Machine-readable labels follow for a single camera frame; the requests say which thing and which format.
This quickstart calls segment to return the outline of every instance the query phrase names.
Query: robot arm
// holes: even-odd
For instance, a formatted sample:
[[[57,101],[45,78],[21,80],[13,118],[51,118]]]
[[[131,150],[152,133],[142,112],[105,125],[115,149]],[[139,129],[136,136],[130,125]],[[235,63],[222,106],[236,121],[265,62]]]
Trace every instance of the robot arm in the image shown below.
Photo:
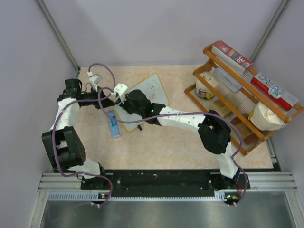
[[[90,78],[92,89],[89,93],[81,92],[81,83],[78,79],[66,80],[66,89],[58,98],[59,109],[57,116],[68,103],[75,100],[78,101],[78,103],[72,104],[64,111],[55,131],[57,154],[60,166],[64,170],[88,172],[96,175],[103,174],[103,168],[100,164],[86,158],[84,146],[73,128],[76,123],[78,111],[82,106],[93,105],[97,109],[100,108],[97,101],[84,102],[86,99],[97,100],[97,90],[99,88],[96,82],[100,79],[98,76]],[[181,115],[185,114],[185,112],[171,109],[162,104],[151,103],[143,92],[140,90],[130,91],[128,87],[123,84],[118,84],[115,87],[114,94],[118,97],[116,105],[121,106],[129,114],[136,113],[142,118],[162,114],[177,114],[175,116],[153,118],[146,122],[159,126],[174,126],[198,134],[204,147],[216,155],[222,176],[233,180],[234,183],[237,182],[240,172],[231,159],[231,130],[225,122],[213,116],[205,116],[202,114]],[[114,106],[115,103],[110,99],[105,99],[102,101],[102,105],[106,108]],[[52,166],[57,168],[52,147],[53,127],[54,126],[51,127],[49,132],[42,134],[42,141]],[[92,177],[84,175],[84,178],[90,179]]]
[[[230,179],[237,179],[238,167],[233,163],[231,148],[231,129],[222,120],[202,114],[181,115],[186,112],[177,111],[162,104],[151,103],[140,90],[129,91],[127,86],[118,84],[114,93],[118,96],[116,104],[121,106],[127,113],[136,113],[142,118],[158,115],[176,114],[163,116],[146,121],[149,124],[159,126],[173,126],[198,134],[204,147],[215,154],[220,166],[220,173]]]

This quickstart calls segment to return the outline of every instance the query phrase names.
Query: cable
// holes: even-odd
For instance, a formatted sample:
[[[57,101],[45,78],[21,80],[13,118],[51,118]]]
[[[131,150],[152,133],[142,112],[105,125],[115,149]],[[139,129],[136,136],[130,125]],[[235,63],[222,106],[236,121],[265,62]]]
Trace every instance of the cable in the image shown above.
[[[91,89],[93,88],[92,85],[91,85],[90,83],[86,83],[86,85],[85,85],[85,86],[86,86],[86,87],[85,87],[85,91],[81,91],[81,93],[84,93],[84,94],[85,94],[85,93],[87,92],[87,85],[90,85],[90,86],[91,86]]]
[[[79,80],[80,91],[82,90],[82,81]]]
[[[154,119],[154,118],[177,115],[177,114],[162,114],[162,115],[156,115],[156,116],[153,116],[153,117],[144,118],[144,119],[137,120],[137,121],[121,121],[121,120],[115,119],[115,118],[113,118],[112,116],[110,116],[110,115],[106,112],[106,110],[103,108],[103,106],[102,106],[102,104],[101,104],[101,101],[103,101],[103,100],[105,100],[105,99],[107,98],[107,97],[101,98],[101,92],[102,92],[103,90],[105,90],[105,89],[110,90],[111,92],[113,92],[112,89],[110,89],[110,88],[108,88],[108,87],[104,87],[104,88],[102,88],[102,89],[100,89],[100,90],[98,91],[98,99],[94,99],[94,100],[84,99],[84,100],[72,101],[71,103],[68,103],[68,104],[62,109],[62,112],[58,115],[58,118],[55,120],[54,127],[53,127],[53,129],[52,129],[53,151],[54,151],[54,157],[55,157],[55,162],[56,162],[56,165],[57,165],[57,169],[58,169],[59,173],[60,173],[62,176],[64,176],[64,177],[71,177],[71,176],[75,176],[75,175],[78,177],[79,174],[84,174],[84,172],[75,172],[75,173],[72,173],[72,174],[69,174],[69,175],[64,174],[64,173],[62,172],[62,169],[61,169],[61,167],[60,167],[60,163],[59,163],[59,160],[58,160],[57,148],[56,148],[56,143],[55,143],[55,132],[56,132],[55,129],[56,129],[56,126],[57,126],[57,124],[58,124],[58,122],[59,122],[59,120],[60,120],[60,118],[61,118],[63,112],[64,112],[70,105],[72,105],[72,104],[74,104],[74,103],[79,103],[79,102],[96,102],[96,101],[98,101],[98,103],[99,103],[99,105],[100,105],[100,108],[102,109],[102,111],[104,112],[104,114],[105,114],[108,118],[110,118],[110,119],[112,119],[112,120],[115,120],[115,121],[117,121],[117,122],[119,122],[119,123],[125,123],[125,124],[140,123],[140,122],[147,121],[147,120],[151,120],[151,119]],[[230,125],[230,126],[237,132],[237,134],[238,134],[238,136],[239,136],[239,138],[240,138],[240,145],[239,145],[237,151],[231,156],[231,159],[233,160],[233,163],[234,163],[234,164],[243,172],[243,174],[244,174],[244,176],[245,176],[245,187],[244,187],[243,195],[241,196],[240,200],[235,204],[235,206],[237,206],[237,205],[240,204],[240,202],[241,202],[242,199],[244,198],[244,195],[245,195],[245,192],[246,192],[246,189],[247,189],[247,176],[246,176],[246,174],[245,174],[245,171],[244,171],[244,170],[236,163],[236,161],[234,160],[234,156],[235,156],[235,155],[241,150],[241,148],[242,148],[243,139],[242,139],[242,137],[241,137],[241,134],[240,134],[240,132],[237,130],[237,128],[236,128],[234,125],[232,125],[228,120],[226,120],[226,119],[224,119],[224,118],[222,118],[222,117],[220,117],[220,116],[218,116],[218,115],[216,115],[216,114],[205,113],[205,112],[181,113],[181,115],[196,115],[196,114],[203,114],[203,115],[214,116],[214,117],[216,117],[216,118],[218,118],[218,119],[220,119],[220,120],[226,122],[228,125]],[[103,178],[103,179],[105,179],[105,180],[107,180],[107,181],[109,182],[109,184],[110,184],[110,192],[109,192],[109,194],[108,194],[106,200],[103,201],[103,203],[100,205],[100,206],[103,206],[104,204],[106,204],[106,203],[109,201],[109,199],[110,199],[110,197],[111,197],[111,195],[112,195],[112,191],[113,191],[113,184],[112,184],[112,182],[111,182],[107,177],[102,176],[102,175],[95,175],[95,174],[90,174],[90,173],[85,173],[85,174],[88,175],[88,176],[94,176],[94,177]],[[83,203],[77,204],[77,205],[75,205],[72,209],[70,209],[69,211],[65,212],[64,215],[66,215],[66,214],[67,214],[68,212],[70,212],[71,210],[77,208],[78,206],[85,205],[85,204],[91,204],[91,203],[83,202]],[[63,216],[61,216],[61,217],[59,217],[59,218],[57,218],[57,219],[55,219],[55,220],[51,220],[51,219],[49,218],[49,220],[50,220],[52,223],[55,223],[55,222],[59,221]]]
[[[115,79],[115,76],[114,76],[112,70],[110,68],[108,68],[106,65],[102,64],[102,63],[93,63],[93,64],[91,64],[89,66],[88,72],[91,72],[91,68],[93,66],[102,66],[102,67],[106,68],[110,72],[110,74],[112,75],[112,78],[113,78],[113,89],[114,89],[115,86],[116,86],[116,79]]]
[[[82,179],[80,179],[80,178],[78,177],[78,174],[76,175],[76,177],[77,177],[78,180],[81,180],[81,181],[82,181]]]

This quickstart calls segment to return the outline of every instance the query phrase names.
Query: aluminum frame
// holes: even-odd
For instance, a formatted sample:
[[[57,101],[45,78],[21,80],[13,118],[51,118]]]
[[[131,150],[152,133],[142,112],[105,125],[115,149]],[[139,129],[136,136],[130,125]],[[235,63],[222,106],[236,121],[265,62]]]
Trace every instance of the aluminum frame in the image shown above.
[[[247,172],[247,175],[251,185],[248,192],[285,192],[296,227],[304,227],[303,206],[291,172]],[[50,192],[109,192],[109,190],[82,190],[80,186],[81,180],[77,177],[65,178],[60,173],[43,173],[28,228],[40,227]]]

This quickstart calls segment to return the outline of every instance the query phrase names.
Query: blue box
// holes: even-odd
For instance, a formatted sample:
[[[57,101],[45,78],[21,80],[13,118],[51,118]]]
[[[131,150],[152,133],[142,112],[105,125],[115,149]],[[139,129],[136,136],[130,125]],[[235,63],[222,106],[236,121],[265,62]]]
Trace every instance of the blue box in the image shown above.
[[[111,117],[113,117],[113,118],[116,119],[115,112],[113,110],[108,111],[108,114]],[[111,120],[110,118],[108,118],[108,120],[109,120],[109,124],[110,124],[110,129],[111,129],[111,135],[112,135],[112,137],[114,139],[120,137],[117,122],[115,120]]]

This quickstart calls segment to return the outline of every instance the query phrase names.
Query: white wall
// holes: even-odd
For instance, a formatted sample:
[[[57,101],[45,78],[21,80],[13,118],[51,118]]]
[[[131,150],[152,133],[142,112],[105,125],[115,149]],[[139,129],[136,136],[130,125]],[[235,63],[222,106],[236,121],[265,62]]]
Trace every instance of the white wall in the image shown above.
[[[23,228],[50,168],[41,134],[75,71],[34,0],[3,1],[0,28],[0,227]]]
[[[218,39],[249,57],[280,0],[44,2],[83,67],[202,62]]]
[[[292,0],[255,62],[304,105],[303,0]],[[304,200],[304,114],[273,137],[283,167],[292,171]]]

